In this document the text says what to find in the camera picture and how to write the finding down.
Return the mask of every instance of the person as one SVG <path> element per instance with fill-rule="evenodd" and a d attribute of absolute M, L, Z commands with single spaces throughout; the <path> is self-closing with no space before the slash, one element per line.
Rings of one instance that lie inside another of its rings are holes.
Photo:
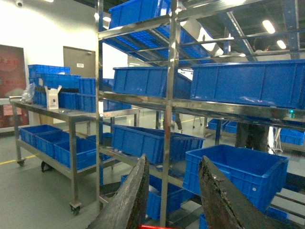
<path fill-rule="evenodd" d="M 256 38 L 253 49 L 255 52 L 268 51 L 270 42 L 267 39 Z M 269 127 L 264 125 L 237 123 L 235 147 L 246 147 L 262 152 L 268 152 Z"/>

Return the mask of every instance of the red object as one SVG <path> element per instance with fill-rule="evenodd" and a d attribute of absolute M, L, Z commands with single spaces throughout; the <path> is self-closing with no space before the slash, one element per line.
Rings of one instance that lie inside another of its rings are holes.
<path fill-rule="evenodd" d="M 155 227 L 155 226 L 147 226 L 147 225 L 141 225 L 139 229 L 175 229 L 175 228 L 161 228 L 161 227 Z"/>

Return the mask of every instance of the gray door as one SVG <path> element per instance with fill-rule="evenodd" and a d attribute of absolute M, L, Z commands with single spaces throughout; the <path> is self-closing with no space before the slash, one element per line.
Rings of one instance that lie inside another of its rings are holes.
<path fill-rule="evenodd" d="M 95 78 L 95 51 L 64 46 L 63 62 L 71 74 Z"/>

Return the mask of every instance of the person's leg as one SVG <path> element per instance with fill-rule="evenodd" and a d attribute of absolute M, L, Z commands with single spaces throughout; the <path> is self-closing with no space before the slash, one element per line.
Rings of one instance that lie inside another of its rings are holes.
<path fill-rule="evenodd" d="M 235 147 L 246 147 L 249 136 L 249 124 L 237 123 Z"/>
<path fill-rule="evenodd" d="M 268 152 L 269 127 L 265 125 L 253 125 L 253 149 Z"/>
<path fill-rule="evenodd" d="M 176 113 L 176 120 L 175 121 L 177 123 L 178 130 L 182 130 L 182 124 L 181 124 L 180 114 L 179 113 Z"/>

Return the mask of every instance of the black trousers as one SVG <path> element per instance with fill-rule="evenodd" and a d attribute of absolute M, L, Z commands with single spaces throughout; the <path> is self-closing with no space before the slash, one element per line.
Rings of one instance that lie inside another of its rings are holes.
<path fill-rule="evenodd" d="M 268 152 L 268 134 L 268 126 L 237 123 L 235 147 L 253 148 Z"/>

